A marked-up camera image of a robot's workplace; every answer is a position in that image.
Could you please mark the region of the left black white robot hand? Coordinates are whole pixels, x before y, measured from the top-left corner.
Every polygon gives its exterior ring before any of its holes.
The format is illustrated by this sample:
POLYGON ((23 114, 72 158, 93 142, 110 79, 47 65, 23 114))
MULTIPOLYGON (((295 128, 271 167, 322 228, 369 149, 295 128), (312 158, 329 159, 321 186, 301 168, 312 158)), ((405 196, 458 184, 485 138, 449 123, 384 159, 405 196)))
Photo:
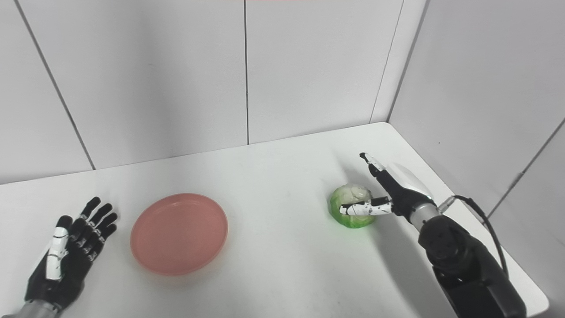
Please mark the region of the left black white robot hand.
POLYGON ((28 279, 26 304, 47 305, 53 314, 60 314, 77 300, 108 237, 117 230, 113 206, 100 203, 99 197, 93 197, 75 219, 59 217, 48 251, 28 279))

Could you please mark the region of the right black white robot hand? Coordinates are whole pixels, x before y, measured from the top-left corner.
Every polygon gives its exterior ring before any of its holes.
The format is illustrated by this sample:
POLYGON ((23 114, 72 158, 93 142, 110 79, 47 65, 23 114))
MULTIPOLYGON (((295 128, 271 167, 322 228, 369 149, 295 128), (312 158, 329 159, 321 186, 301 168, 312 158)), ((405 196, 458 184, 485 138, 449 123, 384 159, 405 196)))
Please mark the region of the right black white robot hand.
POLYGON ((339 212, 348 216, 381 216, 393 213, 410 220, 423 205, 437 207, 425 185, 407 168, 391 163, 385 166, 366 152, 359 153, 369 172, 383 187, 387 196, 341 204, 339 212))

